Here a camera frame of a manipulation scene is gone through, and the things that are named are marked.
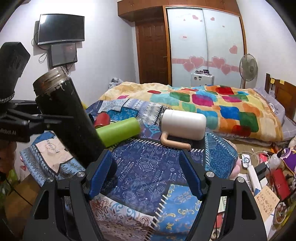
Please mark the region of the black thermos bottle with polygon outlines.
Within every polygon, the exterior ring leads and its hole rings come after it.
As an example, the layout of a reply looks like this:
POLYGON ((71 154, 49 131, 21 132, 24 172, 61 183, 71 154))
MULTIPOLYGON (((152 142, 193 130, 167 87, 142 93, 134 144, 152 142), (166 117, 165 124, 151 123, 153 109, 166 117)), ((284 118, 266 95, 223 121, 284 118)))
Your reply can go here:
POLYGON ((33 88, 42 114, 65 117, 51 130, 72 156, 84 168, 97 161, 104 145, 66 70, 61 66, 51 69, 33 83, 33 88))

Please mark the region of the white power strip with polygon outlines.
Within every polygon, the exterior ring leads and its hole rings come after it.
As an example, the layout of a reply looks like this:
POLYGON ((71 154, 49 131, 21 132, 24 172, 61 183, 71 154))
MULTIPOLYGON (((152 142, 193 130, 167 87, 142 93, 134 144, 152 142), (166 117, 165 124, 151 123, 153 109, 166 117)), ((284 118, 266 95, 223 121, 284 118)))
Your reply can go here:
POLYGON ((248 177, 252 186, 252 191, 254 193, 257 191, 260 192, 262 190, 262 187, 255 168, 251 163, 250 156, 248 154, 241 154, 241 160, 243 168, 247 170, 248 177))

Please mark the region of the red box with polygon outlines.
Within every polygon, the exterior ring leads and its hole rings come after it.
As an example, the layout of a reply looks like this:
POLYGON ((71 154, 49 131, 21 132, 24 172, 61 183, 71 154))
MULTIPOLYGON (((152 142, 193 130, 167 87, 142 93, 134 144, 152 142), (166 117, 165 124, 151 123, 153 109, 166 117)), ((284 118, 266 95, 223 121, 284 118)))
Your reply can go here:
POLYGON ((281 201, 290 195, 290 189, 285 179, 283 171, 278 168, 271 173, 271 178, 274 183, 276 193, 281 201))

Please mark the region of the red thermos bottle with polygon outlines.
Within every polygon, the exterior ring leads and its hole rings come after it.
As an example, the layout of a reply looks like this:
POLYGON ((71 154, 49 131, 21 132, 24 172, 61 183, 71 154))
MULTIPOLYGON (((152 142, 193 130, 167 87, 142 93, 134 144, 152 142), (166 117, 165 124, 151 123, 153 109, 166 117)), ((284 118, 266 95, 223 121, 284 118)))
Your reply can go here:
POLYGON ((100 128, 103 126, 107 126, 110 124, 110 116, 109 114, 105 112, 101 112, 98 114, 95 122, 94 122, 94 127, 95 128, 100 128))

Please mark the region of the blue patchwork cloth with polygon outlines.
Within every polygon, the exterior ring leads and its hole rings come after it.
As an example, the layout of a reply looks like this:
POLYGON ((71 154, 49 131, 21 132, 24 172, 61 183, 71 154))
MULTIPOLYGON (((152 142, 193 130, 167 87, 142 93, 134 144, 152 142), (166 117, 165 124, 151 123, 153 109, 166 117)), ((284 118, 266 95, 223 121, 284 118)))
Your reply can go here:
MULTIPOLYGON (((107 113, 111 123, 139 118, 142 133, 109 149, 117 164, 100 194, 90 202, 106 240, 185 240, 201 206, 190 191, 179 165, 179 150, 163 146, 159 118, 167 106, 137 99, 99 100, 86 112, 94 119, 107 113)), ((194 162, 220 178, 228 179, 236 166, 236 146, 206 132, 201 142, 191 142, 194 162)), ((21 151, 21 159, 36 182, 49 176, 58 180, 85 169, 53 132, 41 134, 21 151)))

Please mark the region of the grey clothes pile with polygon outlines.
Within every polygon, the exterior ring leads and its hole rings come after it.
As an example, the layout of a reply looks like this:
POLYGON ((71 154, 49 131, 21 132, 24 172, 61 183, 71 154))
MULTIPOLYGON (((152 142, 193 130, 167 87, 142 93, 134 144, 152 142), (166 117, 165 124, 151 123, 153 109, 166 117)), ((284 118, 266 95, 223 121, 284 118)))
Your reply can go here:
POLYGON ((108 84, 108 89, 112 89, 118 85, 120 85, 121 83, 123 83, 123 80, 121 80, 120 78, 114 77, 112 78, 112 80, 109 82, 108 84))

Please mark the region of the grey pillow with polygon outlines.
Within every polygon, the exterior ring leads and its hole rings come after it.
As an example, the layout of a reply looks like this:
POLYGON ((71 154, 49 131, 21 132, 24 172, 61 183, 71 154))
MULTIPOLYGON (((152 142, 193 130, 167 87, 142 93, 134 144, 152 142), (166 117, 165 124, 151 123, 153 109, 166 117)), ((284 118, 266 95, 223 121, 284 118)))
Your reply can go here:
POLYGON ((285 114, 285 108, 272 95, 268 94, 263 87, 254 88, 268 103, 270 109, 280 120, 282 125, 283 140, 290 141, 295 137, 295 123, 289 119, 285 114))

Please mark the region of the white thermos bottle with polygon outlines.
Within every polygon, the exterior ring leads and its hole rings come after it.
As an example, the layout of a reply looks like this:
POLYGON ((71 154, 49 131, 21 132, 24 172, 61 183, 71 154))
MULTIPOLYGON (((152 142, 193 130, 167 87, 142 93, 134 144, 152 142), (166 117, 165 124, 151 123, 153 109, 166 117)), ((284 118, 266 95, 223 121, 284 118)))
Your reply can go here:
POLYGON ((169 136, 200 141, 205 135, 206 121, 201 113, 167 109, 161 115, 159 127, 169 136))

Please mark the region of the colourful checkered quilt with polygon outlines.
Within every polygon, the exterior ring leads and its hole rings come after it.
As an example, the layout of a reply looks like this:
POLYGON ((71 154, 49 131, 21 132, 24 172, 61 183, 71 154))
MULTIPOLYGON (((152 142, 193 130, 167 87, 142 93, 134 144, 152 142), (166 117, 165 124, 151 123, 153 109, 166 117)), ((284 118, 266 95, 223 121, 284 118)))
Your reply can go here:
POLYGON ((160 83, 123 82, 105 92, 101 100, 124 98, 160 103, 174 110, 201 113, 213 132, 263 142, 283 141, 280 119, 262 95, 253 89, 222 85, 171 87, 160 83))

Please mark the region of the wooden bed headboard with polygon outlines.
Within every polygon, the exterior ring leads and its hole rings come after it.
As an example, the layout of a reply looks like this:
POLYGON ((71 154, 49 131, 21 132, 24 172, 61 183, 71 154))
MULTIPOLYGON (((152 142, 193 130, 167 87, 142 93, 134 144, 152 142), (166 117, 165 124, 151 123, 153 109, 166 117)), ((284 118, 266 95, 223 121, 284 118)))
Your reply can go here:
POLYGON ((274 91, 274 98, 285 108, 285 115, 295 122, 295 91, 296 87, 284 80, 275 79, 266 73, 265 77, 265 91, 274 91))

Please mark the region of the white small cabinet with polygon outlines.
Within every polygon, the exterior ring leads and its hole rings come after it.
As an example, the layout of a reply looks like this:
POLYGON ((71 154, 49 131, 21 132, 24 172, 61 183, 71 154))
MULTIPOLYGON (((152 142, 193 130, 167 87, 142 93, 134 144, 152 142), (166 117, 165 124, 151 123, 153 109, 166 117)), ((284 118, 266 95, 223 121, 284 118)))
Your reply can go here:
POLYGON ((196 70, 191 74, 191 87, 213 85, 214 76, 208 69, 196 70))

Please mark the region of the standing electric fan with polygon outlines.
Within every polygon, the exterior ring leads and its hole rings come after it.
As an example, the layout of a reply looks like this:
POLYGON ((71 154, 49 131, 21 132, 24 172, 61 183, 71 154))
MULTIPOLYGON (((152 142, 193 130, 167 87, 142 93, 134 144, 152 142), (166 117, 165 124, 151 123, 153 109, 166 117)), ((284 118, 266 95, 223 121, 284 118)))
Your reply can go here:
POLYGON ((258 64, 253 55, 245 54, 241 58, 239 73, 241 76, 241 88, 255 87, 258 75, 258 64))

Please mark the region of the frosted sliding wardrobe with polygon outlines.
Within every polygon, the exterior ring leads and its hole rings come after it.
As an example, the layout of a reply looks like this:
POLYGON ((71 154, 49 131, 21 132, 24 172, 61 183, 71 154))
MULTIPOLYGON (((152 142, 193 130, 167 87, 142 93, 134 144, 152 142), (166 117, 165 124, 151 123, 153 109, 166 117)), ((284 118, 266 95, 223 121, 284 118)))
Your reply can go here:
POLYGON ((171 82, 191 86, 191 74, 208 69, 213 85, 241 87, 244 55, 240 17, 200 8, 166 8, 171 49, 171 82))

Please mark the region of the small wall monitor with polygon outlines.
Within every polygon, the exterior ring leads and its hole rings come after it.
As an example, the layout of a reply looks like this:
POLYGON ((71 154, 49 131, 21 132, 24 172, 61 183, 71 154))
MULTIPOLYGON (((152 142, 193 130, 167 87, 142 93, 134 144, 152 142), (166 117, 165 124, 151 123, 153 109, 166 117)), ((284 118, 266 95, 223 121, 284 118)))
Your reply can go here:
POLYGON ((78 61, 76 44, 62 43, 50 45, 48 58, 51 69, 61 65, 76 63, 78 61))

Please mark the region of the wall mounted black television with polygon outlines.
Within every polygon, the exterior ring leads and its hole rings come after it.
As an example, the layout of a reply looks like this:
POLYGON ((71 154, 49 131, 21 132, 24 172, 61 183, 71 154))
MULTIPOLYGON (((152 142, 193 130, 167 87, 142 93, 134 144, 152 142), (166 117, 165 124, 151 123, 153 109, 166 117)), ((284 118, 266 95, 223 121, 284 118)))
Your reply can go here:
POLYGON ((37 44, 85 41, 84 20, 84 16, 78 15, 40 15, 37 44))

